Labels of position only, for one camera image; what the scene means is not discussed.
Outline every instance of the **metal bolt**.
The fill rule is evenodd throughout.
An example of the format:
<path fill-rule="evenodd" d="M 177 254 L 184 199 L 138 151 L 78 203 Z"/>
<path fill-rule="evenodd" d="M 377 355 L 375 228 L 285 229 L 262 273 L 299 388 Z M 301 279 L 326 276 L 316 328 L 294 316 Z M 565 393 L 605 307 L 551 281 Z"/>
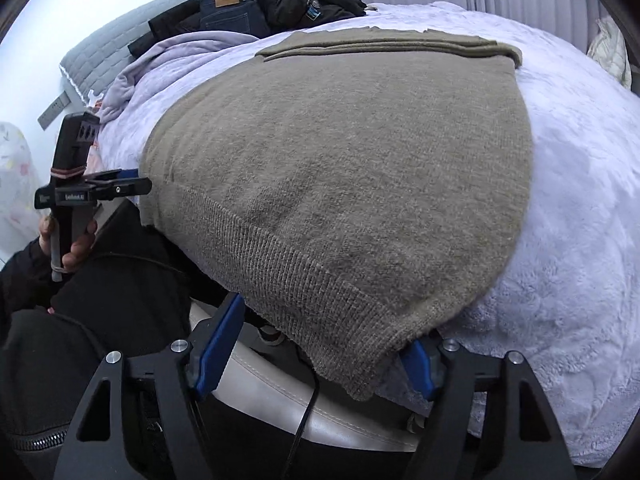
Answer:
<path fill-rule="evenodd" d="M 109 352 L 107 354 L 107 362 L 110 365 L 113 365 L 115 363 L 117 363 L 120 358 L 122 357 L 122 354 L 120 352 L 118 352 L 117 350 L 114 350 L 113 352 Z"/>
<path fill-rule="evenodd" d="M 173 343 L 171 343 L 171 350 L 179 354 L 180 352 L 184 352 L 189 343 L 187 343 L 184 339 L 176 339 Z"/>
<path fill-rule="evenodd" d="M 457 342 L 455 339 L 445 339 L 442 342 L 442 347 L 447 352 L 457 352 L 458 350 L 460 350 L 460 343 Z"/>
<path fill-rule="evenodd" d="M 507 359 L 515 365 L 521 365 L 524 362 L 524 355 L 522 355 L 520 352 L 512 350 L 511 352 L 508 352 Z"/>

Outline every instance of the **pile of clothes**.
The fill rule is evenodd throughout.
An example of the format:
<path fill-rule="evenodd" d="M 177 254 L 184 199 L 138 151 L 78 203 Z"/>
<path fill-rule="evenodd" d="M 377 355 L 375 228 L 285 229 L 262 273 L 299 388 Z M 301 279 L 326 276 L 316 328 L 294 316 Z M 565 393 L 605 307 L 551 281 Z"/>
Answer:
<path fill-rule="evenodd" d="M 266 38 L 285 30 L 364 16 L 361 0 L 188 0 L 149 20 L 150 32 L 129 45 L 136 59 L 167 38 L 228 30 Z"/>

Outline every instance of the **white wall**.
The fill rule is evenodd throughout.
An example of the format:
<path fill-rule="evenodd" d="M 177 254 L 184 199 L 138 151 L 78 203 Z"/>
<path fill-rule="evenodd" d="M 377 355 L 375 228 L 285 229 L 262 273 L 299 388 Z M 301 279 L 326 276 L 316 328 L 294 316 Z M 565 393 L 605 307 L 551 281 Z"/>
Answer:
<path fill-rule="evenodd" d="M 63 90 L 58 63 L 94 30 L 149 1 L 30 0 L 0 43 L 0 121 L 21 129 L 43 183 L 63 115 L 44 132 L 37 119 Z M 0 232 L 0 259 L 10 252 L 2 243 L 9 236 Z"/>

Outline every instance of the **jeans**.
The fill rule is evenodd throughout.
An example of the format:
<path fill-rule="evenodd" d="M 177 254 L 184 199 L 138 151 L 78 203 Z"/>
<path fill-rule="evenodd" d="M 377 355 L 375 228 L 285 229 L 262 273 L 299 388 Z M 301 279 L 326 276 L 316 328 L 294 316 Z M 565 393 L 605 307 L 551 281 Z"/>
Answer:
<path fill-rule="evenodd" d="M 257 0 L 239 0 L 216 7 L 215 0 L 200 0 L 200 30 L 228 30 L 266 38 L 272 34 Z"/>

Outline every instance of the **sweater sleeve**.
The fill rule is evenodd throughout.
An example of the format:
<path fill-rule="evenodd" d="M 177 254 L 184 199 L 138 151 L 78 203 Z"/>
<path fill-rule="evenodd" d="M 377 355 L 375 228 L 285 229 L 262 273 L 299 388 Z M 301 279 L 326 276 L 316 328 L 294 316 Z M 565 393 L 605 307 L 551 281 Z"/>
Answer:
<path fill-rule="evenodd" d="M 0 270 L 0 344 L 9 330 L 12 313 L 37 304 L 47 306 L 56 289 L 50 260 L 36 238 Z"/>

